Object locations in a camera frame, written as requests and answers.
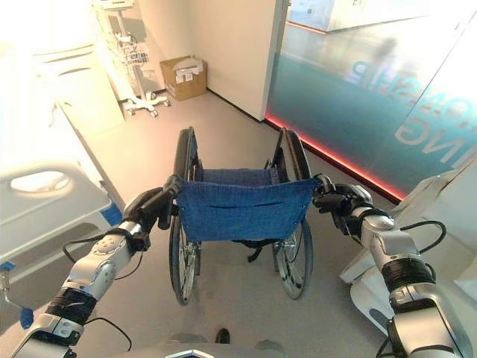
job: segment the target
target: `red led strip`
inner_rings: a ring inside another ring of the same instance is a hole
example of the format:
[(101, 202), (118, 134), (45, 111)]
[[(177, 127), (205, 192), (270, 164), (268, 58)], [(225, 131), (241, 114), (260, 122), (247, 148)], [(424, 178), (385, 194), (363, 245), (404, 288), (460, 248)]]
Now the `red led strip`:
[[(277, 125), (280, 128), (281, 127), (286, 127), (283, 123), (281, 123), (280, 120), (278, 120), (274, 116), (271, 116), (270, 114), (266, 115), (266, 119), (268, 121), (272, 122), (273, 124)], [(373, 177), (372, 175), (369, 175), (368, 173), (365, 173), (362, 169), (354, 166), (353, 164), (349, 163), (348, 161), (339, 157), (339, 155), (329, 151), (328, 149), (325, 149), (323, 146), (316, 144), (316, 142), (314, 142), (312, 139), (309, 139), (308, 137), (302, 135), (301, 133), (298, 133), (298, 135), (300, 136), (300, 139), (302, 141), (304, 141), (306, 144), (310, 145), (311, 147), (313, 147), (314, 149), (316, 149), (320, 153), (324, 154), (328, 158), (334, 160), (336, 163), (339, 163), (342, 166), (351, 170), (352, 172), (355, 172), (360, 177), (364, 178), (365, 180), (369, 181), (370, 183), (373, 183), (374, 185), (376, 185), (380, 189), (384, 190), (388, 194), (392, 195), (393, 197), (395, 197), (395, 198), (397, 198), (401, 201), (404, 199), (405, 195), (403, 193), (401, 193), (399, 190), (397, 190), (396, 188), (393, 188), (389, 184), (383, 183), (382, 181)]]
[(299, 24), (297, 22), (293, 22), (293, 21), (287, 21), (286, 22), (287, 25), (290, 25), (290, 26), (295, 26), (297, 28), (303, 28), (305, 30), (308, 30), (308, 31), (311, 31), (311, 32), (316, 32), (317, 34), (322, 34), (322, 35), (326, 35), (327, 32), (326, 31), (323, 31), (323, 30), (318, 30), (317, 28), (313, 28), (311, 26), (308, 26), (308, 25), (302, 25), (302, 24)]

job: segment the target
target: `frosted glass panel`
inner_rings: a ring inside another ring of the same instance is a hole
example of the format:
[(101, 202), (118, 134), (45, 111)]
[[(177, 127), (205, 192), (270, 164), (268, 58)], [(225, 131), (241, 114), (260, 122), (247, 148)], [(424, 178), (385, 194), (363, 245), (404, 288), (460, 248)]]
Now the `frosted glass panel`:
[(289, 22), (267, 118), (402, 198), (475, 155), (474, 12), (457, 7), (325, 34)]

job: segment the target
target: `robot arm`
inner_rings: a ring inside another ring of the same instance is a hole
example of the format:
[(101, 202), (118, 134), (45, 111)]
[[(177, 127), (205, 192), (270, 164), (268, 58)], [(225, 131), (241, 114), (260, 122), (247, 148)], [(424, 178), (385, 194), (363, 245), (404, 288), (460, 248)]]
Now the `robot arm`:
[(149, 233), (157, 218), (170, 224), (172, 200), (177, 194), (174, 178), (167, 187), (142, 193), (124, 211), (124, 221), (78, 260), (48, 309), (37, 317), (12, 358), (75, 358), (83, 326), (116, 275), (137, 251), (149, 249)]
[(414, 240), (395, 226), (385, 212), (372, 205), (360, 186), (324, 185), (313, 203), (321, 213), (330, 212), (335, 225), (369, 248), (385, 279), (395, 316), (388, 322), (388, 336), (396, 357), (465, 357), (473, 350), (458, 317), (439, 290)]

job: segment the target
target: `shoe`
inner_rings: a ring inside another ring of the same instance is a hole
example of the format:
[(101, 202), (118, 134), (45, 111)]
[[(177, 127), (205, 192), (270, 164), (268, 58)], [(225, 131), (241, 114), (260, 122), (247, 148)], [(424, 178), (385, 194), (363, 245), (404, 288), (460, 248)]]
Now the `shoe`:
[(215, 336), (215, 343), (220, 343), (222, 345), (230, 344), (230, 333), (227, 329), (221, 328)]

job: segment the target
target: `wheelchair tire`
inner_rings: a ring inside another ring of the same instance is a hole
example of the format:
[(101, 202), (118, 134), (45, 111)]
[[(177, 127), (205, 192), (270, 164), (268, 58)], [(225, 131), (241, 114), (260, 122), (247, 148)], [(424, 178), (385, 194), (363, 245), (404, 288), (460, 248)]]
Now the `wheelchair tire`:
[(288, 296), (294, 300), (306, 292), (313, 267), (313, 243), (306, 219), (288, 238), (272, 244), (274, 264)]
[(169, 239), (169, 273), (177, 302), (182, 306), (189, 303), (195, 271), (200, 262), (199, 255), (199, 245), (187, 242), (180, 216), (175, 216), (172, 219)]

